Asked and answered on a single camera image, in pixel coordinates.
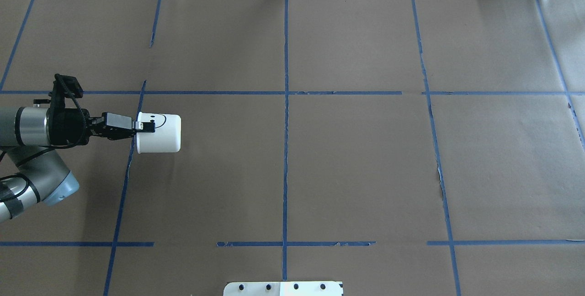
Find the blue joint cap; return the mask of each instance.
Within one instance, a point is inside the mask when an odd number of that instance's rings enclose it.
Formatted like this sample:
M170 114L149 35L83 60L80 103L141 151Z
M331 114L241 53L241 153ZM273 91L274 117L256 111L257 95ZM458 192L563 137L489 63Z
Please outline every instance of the blue joint cap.
M57 188L53 191L52 194L48 195L43 202L47 206L53 206L59 203L59 201L67 198L71 194L74 194L77 190L79 190L79 182L73 176L73 173L69 171L67 177L57 186Z

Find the white bracket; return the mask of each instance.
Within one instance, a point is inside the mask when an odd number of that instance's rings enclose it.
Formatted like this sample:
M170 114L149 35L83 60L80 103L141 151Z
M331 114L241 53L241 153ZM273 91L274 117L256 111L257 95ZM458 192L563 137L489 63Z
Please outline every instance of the white bracket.
M337 281L228 283L223 296L343 296Z

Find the white metal plate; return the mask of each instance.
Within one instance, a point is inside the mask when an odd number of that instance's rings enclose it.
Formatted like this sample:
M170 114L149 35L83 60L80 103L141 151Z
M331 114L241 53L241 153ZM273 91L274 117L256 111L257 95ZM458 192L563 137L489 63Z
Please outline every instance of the white metal plate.
M343 296L338 281L228 283L223 296Z

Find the white cup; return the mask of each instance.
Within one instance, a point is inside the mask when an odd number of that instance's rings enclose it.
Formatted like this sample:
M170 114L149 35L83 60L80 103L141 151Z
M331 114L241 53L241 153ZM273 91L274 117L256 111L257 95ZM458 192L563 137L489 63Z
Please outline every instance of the white cup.
M154 133L136 133L138 153L171 153L181 149L181 117L166 113L138 113L138 121L154 122Z

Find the vertical blue line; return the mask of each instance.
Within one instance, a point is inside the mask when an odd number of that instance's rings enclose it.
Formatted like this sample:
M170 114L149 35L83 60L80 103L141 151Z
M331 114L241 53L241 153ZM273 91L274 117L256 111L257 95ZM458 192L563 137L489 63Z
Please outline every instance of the vertical blue line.
M455 257L455 246L453 245L453 232L451 230L451 219L449 217L449 205L447 204L447 192L445 192L445 180L443 179L443 168L441 166L441 155L439 154L439 142L437 141L437 134L435 129L435 118L433 117L433 109L431 102L431 90L429 88L429 81L426 75L425 62L422 58L422 38L420 37L420 27L418 25L418 14L416 13L416 1L412 0L412 14L414 15L414 25L416 27L416 39L418 40L418 53L420 55L420 67L422 68L422 75L425 83L426 105L429 110L429 118L431 121L431 132L433 135L433 146L435 148L435 159L437 162L437 170L439 171L439 181L441 182L441 192L443 193L443 211L445 212L445 223L447 224L447 236L449 237L449 250L451 251L451 266L453 267L453 278L455 279L455 292L457 296L461 296L461 287L459 285L459 271L457 269L457 259Z
M282 281L287 281L288 248L288 0L284 0L284 180L282 193Z
M140 112L142 109L142 100L144 98L145 88L146 80L142 83L142 89L140 90L140 100L138 100L138 110L136 111L137 116L138 112ZM130 165L132 163L132 156L134 155L134 143L134 140L132 140L132 144L130 145L130 153L128 154L128 163L126 164L126 173L124 176L124 184L122 186L122 196L120 198L120 206L117 210L116 228L113 232L112 249L110 251L110 260L108 263L108 273L106 274L106 283L104 285L104 296L108 296L109 284L112 279L113 262L116 258L117 238L120 234L120 225L122 223L122 214L124 212L124 203L126 201L126 190L128 189L128 179L130 176Z
M154 23L152 24L152 36L150 37L150 46L148 48L152 48L154 44L154 35L156 34L156 25L159 23L159 11L160 11L160 1L159 0L156 4L156 13L154 13Z
M575 112L575 106L573 105L573 100L571 100L571 95L569 94L569 89L567 87L567 83L564 80L563 71L562 71L562 69L560 69L560 63L558 62L558 56L556 55L556 50L554 50L554 46L552 45L552 40L550 39L550 33L548 31L547 22L545 21L545 17L542 13L541 1L536 0L536 2L537 2L538 16L541 19L542 27L545 30L545 36L547 36L547 41L549 43L550 52L552 53L552 57L554 59L554 65L556 66L556 71L558 71L558 77L560 78L560 83L563 85L564 95L567 97L567 102L571 106L571 114L573 115L573 121L575 122L575 127L577 128L577 133L579 134L581 146L583 147L583 150L585 150L585 138L583 138L583 129L581 129L581 124L579 123L577 113Z
M18 30L18 35L16 36L16 40L14 41L14 46L12 46L12 52L10 53L10 57L8 57L8 62L6 63L6 69L4 69L4 75L2 75L2 81L0 81L0 90L4 88L4 82L6 82L6 78L8 77L8 71L10 70L12 59L14 58L14 54L16 54L16 48L18 48L18 43L21 40L22 32L25 30L25 25L27 24L27 20L29 19L29 15L33 8L33 3L35 3L35 0L31 0L31 2L29 2L27 13L25 14L25 18L22 20L21 29Z

